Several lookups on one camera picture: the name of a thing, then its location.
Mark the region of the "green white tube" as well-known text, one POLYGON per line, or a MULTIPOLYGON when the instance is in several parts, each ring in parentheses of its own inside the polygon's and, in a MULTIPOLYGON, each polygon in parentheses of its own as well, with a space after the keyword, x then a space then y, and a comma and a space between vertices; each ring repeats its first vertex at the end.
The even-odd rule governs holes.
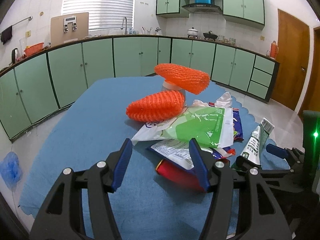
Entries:
POLYGON ((236 162, 232 165, 232 168, 236 170, 243 170, 240 165, 247 160, 251 165, 260 167, 260 156, 270 134, 274 129, 274 124, 263 118, 260 124, 251 133, 246 146, 237 157, 236 162))

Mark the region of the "blue biscuit snack bag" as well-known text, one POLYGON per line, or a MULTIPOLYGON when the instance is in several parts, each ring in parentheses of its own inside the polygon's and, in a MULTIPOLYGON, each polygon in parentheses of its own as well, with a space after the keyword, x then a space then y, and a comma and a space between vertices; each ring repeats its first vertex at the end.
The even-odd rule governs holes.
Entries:
POLYGON ((216 103, 209 102, 210 107, 225 108, 226 117, 223 118, 223 126, 220 135, 220 147, 226 147, 233 144, 235 141, 242 142, 244 140, 242 123, 238 108, 232 107, 231 102, 217 101, 216 103))

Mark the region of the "red blue snack wrapper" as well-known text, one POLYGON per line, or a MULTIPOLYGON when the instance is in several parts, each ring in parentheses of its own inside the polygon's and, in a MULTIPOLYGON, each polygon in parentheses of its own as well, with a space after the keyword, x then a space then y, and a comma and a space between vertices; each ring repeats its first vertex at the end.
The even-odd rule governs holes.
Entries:
MULTIPOLYGON (((194 165, 189 154, 189 144, 187 142, 180 142, 175 139, 165 139, 156 142, 147 148, 148 151, 158 154, 162 159, 176 165, 182 170, 194 173, 194 165)), ((205 148, 201 150, 209 152, 215 159, 223 159, 235 156, 234 148, 205 148)))

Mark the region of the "green white plastic bag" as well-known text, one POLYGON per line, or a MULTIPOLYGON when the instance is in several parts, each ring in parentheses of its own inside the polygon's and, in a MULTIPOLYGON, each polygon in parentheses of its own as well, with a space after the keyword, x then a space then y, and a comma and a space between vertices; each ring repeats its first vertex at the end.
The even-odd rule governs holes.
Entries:
POLYGON ((175 139, 189 142, 195 138, 202 147, 224 148, 232 146, 233 110, 231 108, 190 106, 166 121, 147 122, 131 139, 140 141, 175 139))

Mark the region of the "white tissue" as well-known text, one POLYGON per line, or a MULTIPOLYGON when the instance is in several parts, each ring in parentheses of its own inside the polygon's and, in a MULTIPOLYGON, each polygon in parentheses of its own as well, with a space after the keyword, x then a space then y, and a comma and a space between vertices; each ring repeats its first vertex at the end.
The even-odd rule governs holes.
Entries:
POLYGON ((192 106, 231 108, 232 97, 229 92, 225 92, 215 102, 206 103, 206 102, 202 102, 201 100, 194 100, 192 106))

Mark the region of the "red fabric pouch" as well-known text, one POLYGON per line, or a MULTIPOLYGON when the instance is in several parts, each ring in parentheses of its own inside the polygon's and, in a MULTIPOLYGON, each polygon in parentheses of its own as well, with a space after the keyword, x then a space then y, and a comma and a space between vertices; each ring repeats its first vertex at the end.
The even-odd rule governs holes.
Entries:
POLYGON ((180 187, 197 192, 205 192, 205 189, 201 187, 195 173, 191 170, 186 171, 167 159, 163 159, 159 162, 156 166, 156 172, 167 180, 176 183, 180 187))

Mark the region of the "orange foam net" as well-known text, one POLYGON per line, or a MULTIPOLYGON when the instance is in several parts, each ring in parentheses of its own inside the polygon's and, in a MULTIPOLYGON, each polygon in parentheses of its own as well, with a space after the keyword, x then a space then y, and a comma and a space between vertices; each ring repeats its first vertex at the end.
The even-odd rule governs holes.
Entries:
POLYGON ((209 75, 200 70, 173 63, 160 63, 154 70, 157 75, 164 78, 166 83, 175 85, 196 95, 209 86, 209 75))
POLYGON ((156 122, 179 115, 185 96, 176 90, 164 90, 134 101, 126 108, 126 115, 135 121, 156 122))

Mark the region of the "green lower kitchen cabinets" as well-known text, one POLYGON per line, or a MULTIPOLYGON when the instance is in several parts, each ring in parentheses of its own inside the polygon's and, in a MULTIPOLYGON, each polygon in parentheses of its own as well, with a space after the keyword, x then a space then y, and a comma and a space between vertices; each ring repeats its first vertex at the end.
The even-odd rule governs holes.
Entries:
POLYGON ((9 139, 74 103, 95 81, 150 76, 160 63, 207 73, 219 85, 270 100, 274 59, 214 41, 168 36, 111 36, 43 50, 1 70, 1 125, 9 139))

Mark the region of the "blue plastic bag on floor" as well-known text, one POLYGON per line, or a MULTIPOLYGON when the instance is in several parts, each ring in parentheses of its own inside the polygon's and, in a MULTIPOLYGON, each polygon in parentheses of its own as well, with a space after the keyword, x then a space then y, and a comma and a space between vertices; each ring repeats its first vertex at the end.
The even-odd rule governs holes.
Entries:
POLYGON ((15 152, 9 152, 1 161, 0 172, 6 186, 10 190, 15 189, 23 176, 18 155, 15 152))

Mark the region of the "black wok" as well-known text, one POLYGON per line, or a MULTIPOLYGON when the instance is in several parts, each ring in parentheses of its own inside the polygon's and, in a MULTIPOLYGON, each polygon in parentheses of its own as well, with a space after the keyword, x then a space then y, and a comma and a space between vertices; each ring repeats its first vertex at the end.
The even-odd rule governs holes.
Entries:
POLYGON ((212 33, 211 31, 203 33, 203 36, 205 40, 211 40, 211 41, 215 41, 218 38, 218 36, 212 33))

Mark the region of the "range hood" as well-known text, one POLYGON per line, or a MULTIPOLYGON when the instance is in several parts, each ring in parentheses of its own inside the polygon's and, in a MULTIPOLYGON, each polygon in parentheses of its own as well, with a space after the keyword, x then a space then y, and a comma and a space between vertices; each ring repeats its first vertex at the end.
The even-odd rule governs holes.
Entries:
POLYGON ((215 14, 223 14, 222 9, 214 4, 207 3, 192 3, 187 4, 182 7, 183 9, 191 12, 191 13, 215 13, 215 14))

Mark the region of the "cardboard box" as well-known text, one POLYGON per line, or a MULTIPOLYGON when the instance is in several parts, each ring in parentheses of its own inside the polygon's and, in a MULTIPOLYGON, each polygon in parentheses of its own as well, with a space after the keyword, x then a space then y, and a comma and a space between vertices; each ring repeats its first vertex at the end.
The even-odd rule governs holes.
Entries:
POLYGON ((57 46, 88 36, 89 13, 74 13, 51 18, 50 44, 57 46))

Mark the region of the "dark hanging towel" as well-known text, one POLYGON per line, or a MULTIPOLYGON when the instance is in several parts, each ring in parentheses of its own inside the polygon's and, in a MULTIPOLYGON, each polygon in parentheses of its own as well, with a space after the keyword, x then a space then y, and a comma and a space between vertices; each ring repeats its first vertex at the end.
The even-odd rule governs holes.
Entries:
POLYGON ((12 25, 1 32, 1 42, 5 45, 12 39, 12 25))

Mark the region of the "chrome faucet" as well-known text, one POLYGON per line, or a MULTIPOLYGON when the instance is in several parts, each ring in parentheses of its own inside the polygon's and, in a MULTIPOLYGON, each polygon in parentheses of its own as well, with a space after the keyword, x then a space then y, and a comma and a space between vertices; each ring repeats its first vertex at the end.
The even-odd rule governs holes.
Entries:
POLYGON ((124 30, 124 35, 127 35, 128 34, 128 30, 127 30, 127 17, 124 16, 123 17, 123 21, 122 21, 122 24, 121 24, 121 30, 124 30))

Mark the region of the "window blinds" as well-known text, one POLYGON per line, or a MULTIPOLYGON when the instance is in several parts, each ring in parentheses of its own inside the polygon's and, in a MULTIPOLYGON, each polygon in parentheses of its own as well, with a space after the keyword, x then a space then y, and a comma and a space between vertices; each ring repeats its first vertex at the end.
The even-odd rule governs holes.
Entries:
POLYGON ((88 28, 119 29, 133 25, 134 0, 63 0, 61 14, 89 13, 88 28))

